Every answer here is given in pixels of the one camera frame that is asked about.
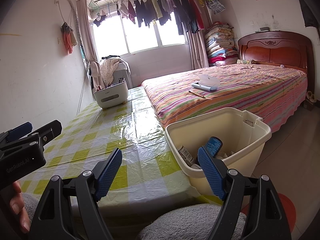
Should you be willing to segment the person left hand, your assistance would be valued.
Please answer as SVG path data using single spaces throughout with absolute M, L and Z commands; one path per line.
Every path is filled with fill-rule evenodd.
M 30 230 L 30 219 L 24 206 L 20 182 L 15 181 L 12 184 L 12 188 L 14 190 L 14 193 L 10 200 L 10 208 L 18 218 L 21 231 L 23 233 L 28 233 Z

